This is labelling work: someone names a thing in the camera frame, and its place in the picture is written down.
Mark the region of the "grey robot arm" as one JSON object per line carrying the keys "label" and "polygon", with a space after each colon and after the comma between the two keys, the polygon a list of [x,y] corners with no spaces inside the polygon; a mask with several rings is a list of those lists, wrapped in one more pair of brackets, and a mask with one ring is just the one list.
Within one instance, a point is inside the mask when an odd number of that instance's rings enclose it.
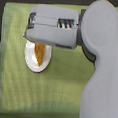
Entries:
{"label": "grey robot arm", "polygon": [[82,92],[79,118],[118,118],[118,13],[109,1],[97,0],[82,11],[33,6],[24,37],[67,49],[81,45],[95,68]]}

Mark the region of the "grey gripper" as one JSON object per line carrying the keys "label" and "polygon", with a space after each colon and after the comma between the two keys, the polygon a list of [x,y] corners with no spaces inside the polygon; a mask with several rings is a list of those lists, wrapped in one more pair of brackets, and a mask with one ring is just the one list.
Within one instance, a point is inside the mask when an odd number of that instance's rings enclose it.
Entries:
{"label": "grey gripper", "polygon": [[83,44],[81,19],[84,12],[53,5],[33,6],[23,37],[35,43],[75,49]]}

